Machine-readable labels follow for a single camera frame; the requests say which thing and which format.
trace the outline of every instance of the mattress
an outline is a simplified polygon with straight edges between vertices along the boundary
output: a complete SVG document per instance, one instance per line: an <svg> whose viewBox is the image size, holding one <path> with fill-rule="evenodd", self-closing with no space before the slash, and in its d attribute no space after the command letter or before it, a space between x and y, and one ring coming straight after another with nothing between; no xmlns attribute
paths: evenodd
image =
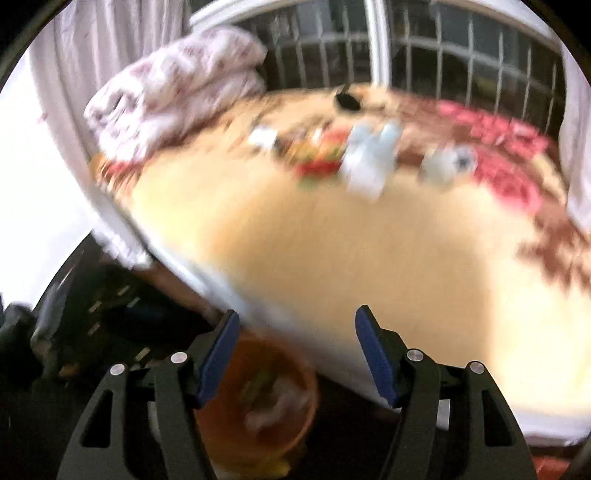
<svg viewBox="0 0 591 480"><path fill-rule="evenodd" d="M409 348L444 364L482 361L529 437L586 436L591 265L566 215L555 147L524 154L451 104L352 89L372 108L337 111L332 90L243 100L141 171L95 162L98 180L191 286L282 332L364 396L380 401L353 322L368 304ZM338 178L299 181L247 141L254 121L286 131L361 119L404 126L399 168L376 202ZM449 142L504 167L445 188L420 180L425 153Z"/></svg>

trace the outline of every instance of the beige bed sheet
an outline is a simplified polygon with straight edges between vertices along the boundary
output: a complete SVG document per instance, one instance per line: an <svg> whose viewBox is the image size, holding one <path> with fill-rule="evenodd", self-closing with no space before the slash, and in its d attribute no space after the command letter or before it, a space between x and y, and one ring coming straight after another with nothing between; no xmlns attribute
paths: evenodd
<svg viewBox="0 0 591 480"><path fill-rule="evenodd" d="M280 129L336 114L330 92L281 98L265 116ZM404 116L396 95L370 90L365 98ZM513 408L591 416L591 297L519 258L524 242L540 239L530 217L474 183L445 191L421 183L408 165L375 203L337 180L302 186L247 145L260 110L242 102L217 126L160 152L125 202L138 224L239 291L294 312L343 366L366 371L353 319L368 304L382 327L437 362L483 361ZM409 122L403 142L413 129L413 138L422 134ZM563 195L552 162L538 155L533 165Z"/></svg>

